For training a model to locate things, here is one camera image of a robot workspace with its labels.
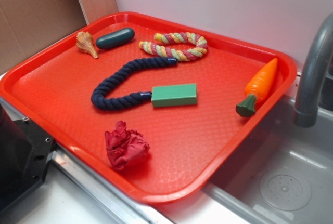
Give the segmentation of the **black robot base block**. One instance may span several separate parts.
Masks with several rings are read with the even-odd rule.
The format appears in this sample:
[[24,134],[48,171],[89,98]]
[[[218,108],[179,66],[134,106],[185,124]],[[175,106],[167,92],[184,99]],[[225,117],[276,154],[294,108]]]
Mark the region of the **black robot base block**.
[[54,146],[37,123],[14,121],[1,107],[1,213],[44,183]]

